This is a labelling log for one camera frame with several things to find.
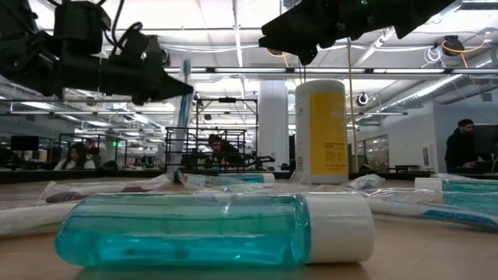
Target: computer monitor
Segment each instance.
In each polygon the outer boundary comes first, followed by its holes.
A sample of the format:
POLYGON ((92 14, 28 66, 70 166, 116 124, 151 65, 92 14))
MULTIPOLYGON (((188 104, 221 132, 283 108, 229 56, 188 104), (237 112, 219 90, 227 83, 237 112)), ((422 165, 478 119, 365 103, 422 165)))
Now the computer monitor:
POLYGON ((40 146, 40 138, 38 136, 18 136, 10 137, 10 149, 12 151, 37 151, 40 146))
POLYGON ((498 124, 477 124, 474 130, 474 153, 498 156, 498 124))

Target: woman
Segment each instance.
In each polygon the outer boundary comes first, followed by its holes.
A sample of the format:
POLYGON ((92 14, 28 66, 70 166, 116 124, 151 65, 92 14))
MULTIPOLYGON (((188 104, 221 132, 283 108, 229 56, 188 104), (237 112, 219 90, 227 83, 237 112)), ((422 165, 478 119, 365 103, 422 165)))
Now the woman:
POLYGON ((83 143, 76 143, 71 146, 71 152, 67 159, 63 159, 54 170, 70 169, 95 169, 95 164, 86 157, 86 147, 83 143))

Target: mouthwash bottle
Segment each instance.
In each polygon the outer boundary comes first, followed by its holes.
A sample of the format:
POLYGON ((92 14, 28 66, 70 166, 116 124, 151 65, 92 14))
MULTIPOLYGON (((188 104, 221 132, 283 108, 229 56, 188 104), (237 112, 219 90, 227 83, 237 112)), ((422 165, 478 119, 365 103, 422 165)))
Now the mouthwash bottle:
POLYGON ((373 244, 354 193, 95 194, 55 238, 59 257, 81 266, 364 261, 373 244))

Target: table surface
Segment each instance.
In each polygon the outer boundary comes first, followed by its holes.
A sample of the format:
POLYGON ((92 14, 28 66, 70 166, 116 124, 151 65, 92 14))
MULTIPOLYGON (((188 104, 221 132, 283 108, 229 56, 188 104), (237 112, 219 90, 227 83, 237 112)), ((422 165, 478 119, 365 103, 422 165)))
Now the table surface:
MULTIPOLYGON (((388 186, 412 187, 412 183, 391 181, 388 186)), ((0 185, 0 205, 36 200, 43 188, 44 183, 0 185)), ((293 270, 80 268, 58 258, 53 249, 54 234, 4 238, 0 239, 0 279, 468 280, 490 279, 490 275, 496 274, 494 265, 498 264, 498 234, 438 222, 408 222, 382 217, 376 219, 376 228, 375 249, 368 261, 361 264, 310 265, 293 270)))

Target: plastic bottle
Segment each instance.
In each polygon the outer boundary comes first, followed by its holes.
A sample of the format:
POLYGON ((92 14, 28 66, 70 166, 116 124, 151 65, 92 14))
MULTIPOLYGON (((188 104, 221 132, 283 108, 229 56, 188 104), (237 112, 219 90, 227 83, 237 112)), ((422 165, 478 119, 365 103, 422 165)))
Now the plastic bottle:
POLYGON ((496 215, 498 180, 416 178, 416 189, 440 192, 445 205, 496 215))
POLYGON ((275 183, 275 176, 272 173, 220 173, 218 177, 227 177, 255 184, 275 183))
POLYGON ((59 257, 82 266, 353 262, 373 245, 357 193, 95 194, 55 238, 59 257))
POLYGON ((296 88, 296 172, 312 184, 349 180, 344 84, 305 82, 296 88))

